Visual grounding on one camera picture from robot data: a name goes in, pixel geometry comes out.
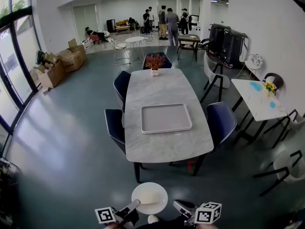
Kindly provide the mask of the white window blinds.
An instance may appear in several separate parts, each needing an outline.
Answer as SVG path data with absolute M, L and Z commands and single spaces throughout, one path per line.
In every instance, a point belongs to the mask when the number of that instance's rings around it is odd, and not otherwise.
M 98 31 L 98 20 L 95 5 L 73 7 L 74 20 L 79 40 L 82 42 L 88 37 L 85 28 Z

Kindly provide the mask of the wooden bench sofa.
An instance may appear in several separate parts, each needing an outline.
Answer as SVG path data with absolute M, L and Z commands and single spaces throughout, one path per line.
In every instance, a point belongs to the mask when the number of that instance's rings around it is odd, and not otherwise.
M 127 31 L 130 33 L 130 25 L 128 23 L 128 20 L 119 21 L 115 25 L 116 34 L 118 35 L 122 31 Z

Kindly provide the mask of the white round table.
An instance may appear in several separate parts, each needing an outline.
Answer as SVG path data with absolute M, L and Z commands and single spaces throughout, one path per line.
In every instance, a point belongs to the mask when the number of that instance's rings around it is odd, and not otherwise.
M 130 63 L 143 62 L 144 53 L 142 48 L 142 41 L 144 41 L 144 39 L 145 38 L 142 36 L 134 36 L 125 40 L 126 44 L 129 45 Z

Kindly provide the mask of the white marble side table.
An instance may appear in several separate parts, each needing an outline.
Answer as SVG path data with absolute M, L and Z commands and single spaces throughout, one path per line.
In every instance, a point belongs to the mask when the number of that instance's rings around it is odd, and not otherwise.
M 232 142 L 233 146 L 237 144 L 241 138 L 244 138 L 251 143 L 254 142 L 263 131 L 263 128 L 268 121 L 283 118 L 288 115 L 284 107 L 282 107 L 280 102 L 277 100 L 276 96 L 267 96 L 263 89 L 261 92 L 256 91 L 250 85 L 250 82 L 251 80 L 232 79 L 233 85 L 240 94 L 240 98 L 233 106 L 232 111 L 235 111 L 237 107 L 244 102 L 252 115 L 246 127 L 238 132 L 236 138 Z M 270 107 L 271 101 L 275 103 L 275 108 Z M 260 123 L 260 126 L 254 135 L 250 135 L 247 133 L 247 129 L 254 121 Z

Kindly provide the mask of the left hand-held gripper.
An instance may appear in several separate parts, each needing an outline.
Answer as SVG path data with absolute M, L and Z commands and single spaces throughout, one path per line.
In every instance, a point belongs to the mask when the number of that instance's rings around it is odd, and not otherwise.
M 139 221 L 139 215 L 136 210 L 139 205 L 140 201 L 136 199 L 121 210 L 106 207 L 95 209 L 94 212 L 99 224 L 118 223 L 122 226 L 135 226 Z

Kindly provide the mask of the person's dark clothing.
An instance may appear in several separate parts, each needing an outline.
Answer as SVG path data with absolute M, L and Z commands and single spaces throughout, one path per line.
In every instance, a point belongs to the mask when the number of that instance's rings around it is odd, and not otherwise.
M 184 224 L 184 216 L 180 215 L 172 220 L 160 220 L 157 223 L 145 224 L 139 226 L 137 229 L 188 229 Z

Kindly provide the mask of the grey rectangular tray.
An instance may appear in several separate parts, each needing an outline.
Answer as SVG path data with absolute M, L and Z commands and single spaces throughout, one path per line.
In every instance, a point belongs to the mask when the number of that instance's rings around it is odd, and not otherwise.
M 186 131 L 192 126 L 184 103 L 141 107 L 141 132 L 144 135 Z

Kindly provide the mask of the grey marble dining table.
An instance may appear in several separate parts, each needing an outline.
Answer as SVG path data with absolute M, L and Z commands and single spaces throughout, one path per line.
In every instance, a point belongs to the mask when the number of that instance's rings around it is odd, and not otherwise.
M 141 107 L 160 104 L 186 104 L 192 128 L 186 131 L 144 135 L 141 132 Z M 136 181 L 141 163 L 168 163 L 206 154 L 214 147 L 201 104 L 180 69 L 160 69 L 158 76 L 149 70 L 131 74 L 124 114 L 126 157 L 134 164 Z

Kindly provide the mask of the black framed window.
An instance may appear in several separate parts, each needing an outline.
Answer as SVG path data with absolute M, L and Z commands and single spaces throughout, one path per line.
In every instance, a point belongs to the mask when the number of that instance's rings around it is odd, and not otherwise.
M 0 0 L 0 155 L 38 91 L 33 67 L 40 49 L 31 0 Z

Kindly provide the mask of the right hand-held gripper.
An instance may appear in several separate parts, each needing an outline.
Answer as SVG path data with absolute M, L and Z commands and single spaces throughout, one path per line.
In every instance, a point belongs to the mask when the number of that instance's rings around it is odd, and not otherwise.
M 186 226 L 195 224 L 212 225 L 221 215 L 222 204 L 208 202 L 196 207 L 194 203 L 184 200 L 174 200 L 173 206 L 188 219 L 184 222 Z

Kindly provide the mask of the pile of cardboard boxes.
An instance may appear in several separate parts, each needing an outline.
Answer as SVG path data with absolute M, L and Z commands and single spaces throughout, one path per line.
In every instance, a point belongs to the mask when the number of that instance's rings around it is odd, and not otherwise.
M 68 45 L 69 48 L 58 54 L 37 51 L 36 64 L 30 70 L 35 83 L 41 84 L 44 89 L 52 89 L 67 73 L 80 69 L 87 59 L 85 48 L 75 39 L 70 40 Z

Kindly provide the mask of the dark round-back chair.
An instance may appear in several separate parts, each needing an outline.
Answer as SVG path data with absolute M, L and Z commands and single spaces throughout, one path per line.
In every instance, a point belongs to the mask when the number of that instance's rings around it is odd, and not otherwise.
M 276 73 L 267 73 L 263 79 L 263 82 L 266 83 L 268 77 L 273 77 L 273 81 L 270 83 L 273 85 L 271 89 L 276 92 L 278 89 L 282 88 L 284 85 L 284 81 L 282 77 Z

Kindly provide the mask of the person's left forearm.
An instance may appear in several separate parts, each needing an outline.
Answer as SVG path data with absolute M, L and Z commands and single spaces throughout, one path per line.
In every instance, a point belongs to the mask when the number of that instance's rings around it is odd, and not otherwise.
M 111 222 L 104 229 L 126 229 L 126 228 L 120 223 Z

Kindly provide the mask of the white round plate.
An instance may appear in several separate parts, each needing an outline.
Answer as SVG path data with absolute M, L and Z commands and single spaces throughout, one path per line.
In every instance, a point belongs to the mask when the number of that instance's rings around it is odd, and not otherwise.
M 163 211 L 168 202 L 166 190 L 159 184 L 146 182 L 138 185 L 132 192 L 132 202 L 139 201 L 136 210 L 146 215 Z

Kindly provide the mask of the grey chair with black legs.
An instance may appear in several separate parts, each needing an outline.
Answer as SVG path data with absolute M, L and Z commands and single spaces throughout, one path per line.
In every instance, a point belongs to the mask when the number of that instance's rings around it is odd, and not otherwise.
M 220 102 L 223 89 L 229 89 L 230 87 L 230 79 L 223 74 L 223 65 L 221 63 L 214 62 L 210 59 L 207 53 L 205 53 L 203 69 L 208 81 L 204 87 L 206 92 L 201 98 L 200 103 L 204 101 L 213 86 L 219 88 L 218 101 Z

